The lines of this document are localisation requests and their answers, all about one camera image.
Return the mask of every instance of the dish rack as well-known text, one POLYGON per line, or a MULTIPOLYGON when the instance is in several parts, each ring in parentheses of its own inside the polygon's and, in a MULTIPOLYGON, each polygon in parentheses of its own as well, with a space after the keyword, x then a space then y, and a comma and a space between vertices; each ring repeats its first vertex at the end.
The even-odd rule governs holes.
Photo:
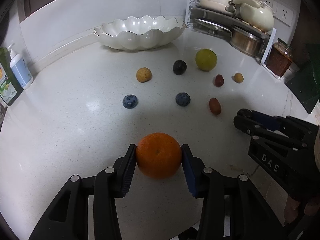
POLYGON ((231 28, 233 25, 240 27, 248 31, 249 33, 263 39, 264 43, 260 50, 260 54, 257 57, 257 61, 260 65, 265 63, 267 56, 271 50, 273 40, 276 35, 276 28, 273 28, 271 32, 266 33, 237 17, 229 16, 213 10, 201 8, 199 6, 199 3, 200 3, 200 0, 188 0, 187 2, 187 10, 186 10, 186 18, 185 18, 185 24, 187 28, 194 30, 196 32, 213 35, 212 31, 209 28, 206 29, 205 27, 196 23, 194 19, 199 17, 207 18, 209 20, 212 20, 214 22, 217 22, 229 28, 231 28))

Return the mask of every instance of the soap dispenser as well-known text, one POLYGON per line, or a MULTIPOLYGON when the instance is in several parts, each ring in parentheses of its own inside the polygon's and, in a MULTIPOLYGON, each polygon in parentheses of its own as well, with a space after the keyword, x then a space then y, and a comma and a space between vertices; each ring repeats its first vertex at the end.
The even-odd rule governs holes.
POLYGON ((33 82, 33 76, 30 73, 27 64, 25 60, 23 59, 21 54, 17 54, 13 49, 12 46, 14 43, 12 43, 8 49, 11 50, 10 57, 10 68, 12 72, 14 73, 15 77, 17 78, 18 82, 20 83, 20 86, 23 89, 27 89, 33 82))

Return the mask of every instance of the silver screw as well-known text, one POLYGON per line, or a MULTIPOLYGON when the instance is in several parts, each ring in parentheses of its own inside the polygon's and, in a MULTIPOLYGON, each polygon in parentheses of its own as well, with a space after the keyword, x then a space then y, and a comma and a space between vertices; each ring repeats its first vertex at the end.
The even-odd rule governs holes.
POLYGON ((247 180, 248 180, 248 177, 247 177, 246 175, 244 175, 244 174, 241 174, 241 175, 239 176, 239 179, 242 180, 242 181, 247 181, 247 180))
POLYGON ((70 180, 71 180, 72 182, 76 182, 78 179, 79 179, 79 176, 78 176, 78 175, 73 175, 73 176, 70 178, 70 180))
POLYGON ((114 167, 108 167, 108 168, 105 169, 106 173, 113 173, 114 171, 115 171, 114 167))
POLYGON ((203 172, 204 172, 204 173, 212 173, 212 172, 213 172, 213 169, 210 168, 210 167, 205 167, 205 168, 203 169, 203 172))

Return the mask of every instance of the blueberry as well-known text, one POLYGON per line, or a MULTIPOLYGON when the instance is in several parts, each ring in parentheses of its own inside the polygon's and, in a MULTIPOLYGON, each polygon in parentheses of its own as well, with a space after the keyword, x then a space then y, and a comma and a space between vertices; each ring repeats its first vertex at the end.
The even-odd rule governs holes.
POLYGON ((190 96, 187 93, 179 93, 176 96, 176 103, 179 106, 187 106, 190 104, 190 101, 191 101, 190 96))
POLYGON ((186 69, 187 69, 187 64, 183 60, 177 60, 173 64, 173 72, 176 75, 182 75, 183 73, 185 73, 186 69))
POLYGON ((135 95, 126 95, 122 101, 125 108, 135 108, 138 104, 138 99, 135 95))

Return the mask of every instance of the blue label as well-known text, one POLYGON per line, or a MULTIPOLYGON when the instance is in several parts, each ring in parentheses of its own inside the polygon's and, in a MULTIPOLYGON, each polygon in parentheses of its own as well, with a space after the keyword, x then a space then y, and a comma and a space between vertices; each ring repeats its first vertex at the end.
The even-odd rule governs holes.
POLYGON ((11 69, 21 87, 24 87, 26 84, 28 84, 32 78, 32 75, 23 58, 21 58, 11 69))

